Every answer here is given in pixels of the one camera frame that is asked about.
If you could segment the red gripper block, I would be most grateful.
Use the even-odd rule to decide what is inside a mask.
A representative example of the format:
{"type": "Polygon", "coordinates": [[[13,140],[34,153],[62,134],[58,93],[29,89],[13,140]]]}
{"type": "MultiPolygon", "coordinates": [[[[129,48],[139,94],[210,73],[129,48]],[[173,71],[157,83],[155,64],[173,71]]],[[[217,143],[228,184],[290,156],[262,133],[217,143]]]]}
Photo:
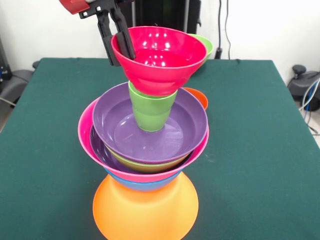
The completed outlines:
{"type": "MultiPolygon", "coordinates": [[[[90,8],[90,5],[85,0],[59,0],[62,6],[70,12],[72,15],[86,11],[90,8]]],[[[128,31],[127,22],[125,16],[122,14],[120,8],[114,7],[111,9],[111,18],[115,23],[117,29],[117,43],[121,54],[131,60],[136,58],[136,53],[133,47],[133,43],[128,31]]],[[[98,19],[98,29],[103,41],[104,48],[106,50],[109,62],[112,66],[119,67],[120,63],[113,51],[111,45],[111,38],[113,34],[110,30],[109,12],[98,12],[96,14],[98,19]]]]}

